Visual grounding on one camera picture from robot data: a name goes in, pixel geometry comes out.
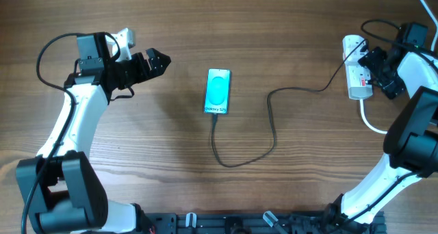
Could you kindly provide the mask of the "Galaxy S25 smartphone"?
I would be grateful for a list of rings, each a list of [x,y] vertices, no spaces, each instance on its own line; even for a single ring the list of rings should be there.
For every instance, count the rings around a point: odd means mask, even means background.
[[[231,87],[229,69],[210,68],[207,74],[204,112],[207,114],[227,114]]]

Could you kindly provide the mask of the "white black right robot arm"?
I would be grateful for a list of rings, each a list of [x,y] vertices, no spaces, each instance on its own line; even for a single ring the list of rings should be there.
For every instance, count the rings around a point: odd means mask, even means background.
[[[424,48],[427,26],[404,23],[391,49],[368,50],[359,36],[343,40],[349,88],[360,87],[363,101],[376,86],[389,98],[407,92],[409,102],[384,132],[383,156],[354,189],[327,206],[321,220],[331,232],[363,233],[375,215],[397,194],[437,172],[437,54]]]

